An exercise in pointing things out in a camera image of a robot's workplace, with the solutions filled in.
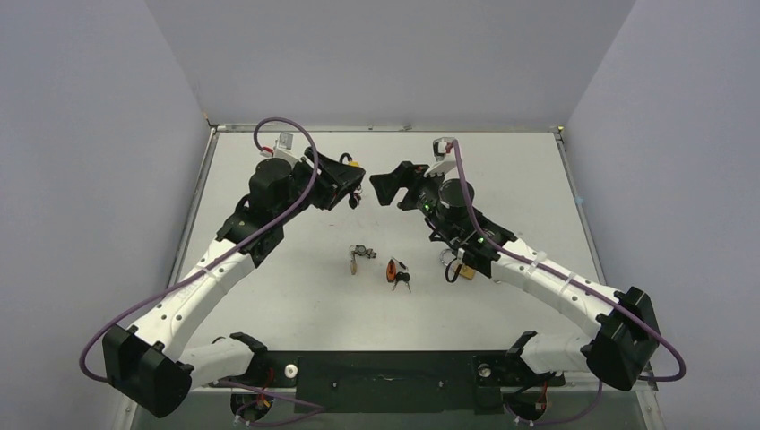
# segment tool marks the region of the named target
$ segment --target screw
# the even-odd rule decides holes
[[[486,363],[483,363],[478,366],[478,374],[481,378],[488,378],[491,376],[491,368]]]

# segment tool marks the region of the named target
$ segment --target white wall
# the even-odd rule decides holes
[[[0,427],[110,426],[79,350],[166,285],[207,137],[143,0],[0,6]]]
[[[546,129],[634,0],[146,3],[213,123]]]
[[[638,0],[566,128],[608,280],[651,293],[688,363],[670,428],[757,427],[758,47],[758,2]]]

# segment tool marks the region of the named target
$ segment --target cable tie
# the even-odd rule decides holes
[[[536,268],[539,267],[539,264],[541,264],[544,260],[546,260],[547,254],[543,251],[539,251],[538,254],[536,254],[536,258],[531,263],[531,267],[528,268],[527,271],[525,271],[523,274],[526,278],[529,278],[533,272],[536,270]]]
[[[576,275],[573,272],[568,273],[567,279],[565,279],[565,283],[562,284],[562,288],[559,289],[559,292],[557,293],[557,308],[558,309],[562,309],[562,294],[565,292],[565,288],[567,288],[567,286],[570,285],[570,282],[573,281],[573,278],[575,278],[575,276]]]
[[[215,274],[213,271],[210,271],[210,270],[209,270],[207,267],[205,267],[205,266],[202,266],[202,265],[200,265],[200,264],[196,264],[196,265],[195,265],[195,268],[196,268],[196,269],[200,269],[201,271],[205,271],[207,275],[211,276],[211,277],[212,277],[212,278],[214,278],[214,279],[215,279],[217,282],[219,282],[219,277],[218,277],[218,276],[216,276],[216,274]]]

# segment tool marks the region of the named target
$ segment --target white knob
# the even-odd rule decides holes
[[[298,368],[296,365],[286,365],[285,366],[285,376],[287,376],[290,379],[293,379],[298,374]]]

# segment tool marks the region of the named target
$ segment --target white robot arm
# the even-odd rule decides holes
[[[237,204],[186,276],[194,280],[166,295],[128,329],[114,325],[103,336],[108,383],[154,416],[171,413],[193,388],[246,374],[254,357],[266,351],[264,344],[245,333],[232,333],[200,348],[186,349],[186,345],[214,306],[284,238],[285,223],[308,206],[331,210],[361,186],[365,171],[358,165],[328,159],[312,148],[305,155],[319,157],[315,181],[306,158],[293,157],[288,150],[280,149],[261,161],[249,181],[250,194]],[[310,181],[314,186],[302,198]],[[296,209],[285,211],[288,207]],[[263,226],[273,222],[276,225],[265,230]]]
[[[445,180],[445,174],[456,167],[452,147],[453,138],[437,139],[433,142],[436,164],[432,167],[403,161],[391,173],[372,175],[369,180],[380,204],[390,204],[399,189],[407,188],[397,206],[402,211],[422,212],[433,230],[431,241],[448,245],[460,264],[522,288],[583,331],[583,335],[525,332],[508,350],[507,358],[520,362],[520,366],[525,364],[535,374],[592,372],[614,388],[630,390],[659,342],[613,306],[573,284],[579,282],[617,303],[659,333],[649,297],[635,287],[624,293],[572,273],[472,208],[463,193],[466,186],[472,197],[472,186],[459,179]],[[471,216],[480,228],[474,227]],[[508,254],[499,252],[491,242]]]

